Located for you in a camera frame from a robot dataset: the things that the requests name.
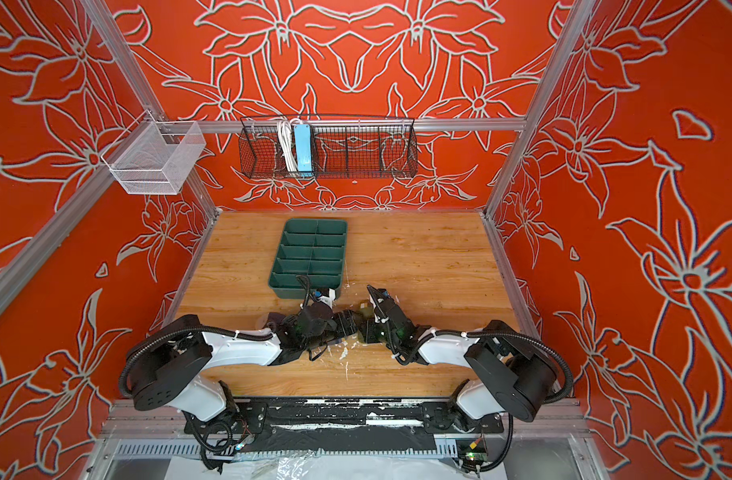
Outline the green divided tray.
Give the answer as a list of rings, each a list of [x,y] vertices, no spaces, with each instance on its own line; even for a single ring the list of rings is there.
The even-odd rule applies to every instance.
[[[348,238],[348,222],[331,218],[291,218],[284,224],[268,279],[279,299],[302,300],[307,276],[312,289],[332,289],[339,295]]]

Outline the green striped sock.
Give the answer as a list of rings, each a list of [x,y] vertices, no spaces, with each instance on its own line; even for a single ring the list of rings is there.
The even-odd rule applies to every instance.
[[[366,320],[374,318],[374,307],[371,303],[361,303],[358,307],[358,313]]]

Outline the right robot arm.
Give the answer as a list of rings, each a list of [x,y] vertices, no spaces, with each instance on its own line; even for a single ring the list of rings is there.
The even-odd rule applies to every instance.
[[[476,375],[454,397],[470,419],[506,413],[532,422],[543,405],[566,398],[574,388],[571,368],[555,349],[501,320],[471,331],[416,325],[387,290],[367,289],[371,325],[399,364],[448,364]]]

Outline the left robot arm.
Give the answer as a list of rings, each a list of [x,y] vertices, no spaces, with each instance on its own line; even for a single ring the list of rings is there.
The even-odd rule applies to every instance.
[[[354,310],[334,311],[323,301],[297,313],[266,315],[259,330],[204,325],[184,315],[134,346],[126,355],[118,388],[138,411],[169,406],[201,422],[234,408],[229,388],[202,376],[205,370],[234,365],[285,365],[358,333],[364,322]]]

